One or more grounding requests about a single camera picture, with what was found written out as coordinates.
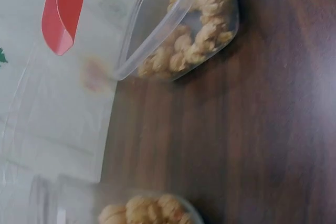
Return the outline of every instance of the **food in container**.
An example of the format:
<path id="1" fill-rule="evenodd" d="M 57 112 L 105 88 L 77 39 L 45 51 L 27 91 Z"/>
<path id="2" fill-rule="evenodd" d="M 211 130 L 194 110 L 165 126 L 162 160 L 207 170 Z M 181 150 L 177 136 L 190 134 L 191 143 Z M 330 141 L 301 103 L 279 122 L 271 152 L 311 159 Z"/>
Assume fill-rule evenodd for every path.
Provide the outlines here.
<path id="1" fill-rule="evenodd" d="M 137 0 L 114 77 L 173 81 L 229 44 L 237 0 Z"/>

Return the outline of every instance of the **plastic container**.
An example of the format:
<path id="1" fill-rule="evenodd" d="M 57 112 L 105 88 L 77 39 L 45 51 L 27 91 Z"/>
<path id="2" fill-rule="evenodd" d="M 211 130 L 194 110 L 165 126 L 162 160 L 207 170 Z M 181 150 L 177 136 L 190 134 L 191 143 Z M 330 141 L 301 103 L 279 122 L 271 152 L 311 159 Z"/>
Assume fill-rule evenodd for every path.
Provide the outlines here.
<path id="1" fill-rule="evenodd" d="M 60 176 L 52 183 L 38 176 L 30 191 L 28 224 L 95 224 L 105 206 L 125 205 L 136 195 L 160 197 L 162 193 L 125 189 L 113 184 L 89 184 L 66 176 Z M 193 224 L 204 224 L 187 200 L 175 197 L 190 213 Z"/>
<path id="2" fill-rule="evenodd" d="M 223 49 L 238 26 L 237 0 L 136 0 L 114 77 L 175 80 Z"/>

